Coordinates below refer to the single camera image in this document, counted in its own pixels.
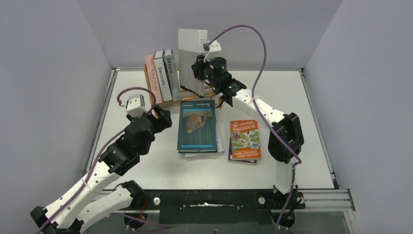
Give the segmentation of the grey magazine-style book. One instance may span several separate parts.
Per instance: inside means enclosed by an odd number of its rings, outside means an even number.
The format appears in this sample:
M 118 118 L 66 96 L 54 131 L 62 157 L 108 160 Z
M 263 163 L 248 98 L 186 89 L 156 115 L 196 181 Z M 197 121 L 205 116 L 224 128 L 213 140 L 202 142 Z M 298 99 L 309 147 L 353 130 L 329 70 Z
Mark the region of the grey magazine-style book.
M 169 86 L 171 90 L 172 100 L 173 101 L 180 101 L 180 83 L 179 83 L 179 76 L 175 66 L 175 57 L 172 49 L 164 50 L 163 55 L 165 68 L 168 74 L 169 79 Z

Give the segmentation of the large grey white book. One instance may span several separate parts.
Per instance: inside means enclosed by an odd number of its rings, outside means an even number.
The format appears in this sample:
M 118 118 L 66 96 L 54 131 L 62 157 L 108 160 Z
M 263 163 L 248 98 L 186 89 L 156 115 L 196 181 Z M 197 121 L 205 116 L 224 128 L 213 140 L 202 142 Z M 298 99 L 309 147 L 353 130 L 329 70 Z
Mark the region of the large grey white book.
M 207 42 L 208 30 L 179 29 L 178 54 L 179 54 L 179 79 L 182 89 L 203 98 L 205 84 L 194 76 L 192 65 L 197 61 L 198 55 L 205 53 L 203 45 Z

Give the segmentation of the teal book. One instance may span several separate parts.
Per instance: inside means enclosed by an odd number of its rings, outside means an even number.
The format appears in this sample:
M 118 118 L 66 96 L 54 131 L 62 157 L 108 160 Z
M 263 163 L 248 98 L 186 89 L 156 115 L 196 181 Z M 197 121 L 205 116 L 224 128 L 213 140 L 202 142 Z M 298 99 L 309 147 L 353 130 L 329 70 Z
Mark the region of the teal book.
M 181 154 L 217 152 L 214 100 L 180 103 L 177 150 Z

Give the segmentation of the brown Decorate Furniture book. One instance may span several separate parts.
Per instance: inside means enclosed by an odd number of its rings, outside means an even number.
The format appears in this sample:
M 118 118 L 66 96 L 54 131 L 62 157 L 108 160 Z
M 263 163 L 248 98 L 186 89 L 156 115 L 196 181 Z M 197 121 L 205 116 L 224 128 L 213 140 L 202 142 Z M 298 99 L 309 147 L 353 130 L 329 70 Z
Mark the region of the brown Decorate Furniture book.
M 158 77 L 159 87 L 162 94 L 163 102 L 171 101 L 172 95 L 169 87 L 168 76 L 164 63 L 164 50 L 156 51 L 154 54 L 154 65 Z

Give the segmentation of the pink Warm Chord book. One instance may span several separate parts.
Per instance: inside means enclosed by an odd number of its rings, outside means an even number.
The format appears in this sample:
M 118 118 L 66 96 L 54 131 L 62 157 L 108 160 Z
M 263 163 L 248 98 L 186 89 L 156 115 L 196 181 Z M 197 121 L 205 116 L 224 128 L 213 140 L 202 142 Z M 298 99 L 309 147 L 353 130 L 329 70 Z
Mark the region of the pink Warm Chord book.
M 154 55 L 146 55 L 145 56 L 146 68 L 147 68 L 147 75 L 149 78 L 150 90 L 155 94 L 156 103 L 162 103 L 162 93 L 159 86 L 158 76 L 155 70 L 154 65 Z

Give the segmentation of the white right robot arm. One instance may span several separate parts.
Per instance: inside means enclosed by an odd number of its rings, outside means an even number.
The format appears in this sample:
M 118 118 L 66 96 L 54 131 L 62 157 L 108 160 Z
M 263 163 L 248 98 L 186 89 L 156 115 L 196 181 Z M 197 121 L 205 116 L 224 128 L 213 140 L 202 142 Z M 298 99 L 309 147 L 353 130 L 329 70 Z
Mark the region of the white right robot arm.
M 276 161 L 278 173 L 274 202 L 286 208 L 293 202 L 290 192 L 295 182 L 295 167 L 302 162 L 299 157 L 304 137 L 299 117 L 295 113 L 286 114 L 262 101 L 245 84 L 236 80 L 226 68 L 226 59 L 215 57 L 206 60 L 198 55 L 191 66 L 194 78 L 212 87 L 219 99 L 237 108 L 266 127 L 269 132 L 268 152 Z

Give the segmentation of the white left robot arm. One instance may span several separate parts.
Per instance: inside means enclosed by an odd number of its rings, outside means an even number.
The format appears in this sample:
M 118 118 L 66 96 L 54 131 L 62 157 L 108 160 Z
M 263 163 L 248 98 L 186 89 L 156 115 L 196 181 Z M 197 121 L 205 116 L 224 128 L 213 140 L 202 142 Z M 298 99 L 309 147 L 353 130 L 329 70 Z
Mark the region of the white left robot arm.
M 133 180 L 98 200 L 95 197 L 149 153 L 155 134 L 172 126 L 169 110 L 156 106 L 154 111 L 127 115 L 129 125 L 104 144 L 89 171 L 56 201 L 31 211 L 37 233 L 81 234 L 113 212 L 144 203 L 145 191 Z

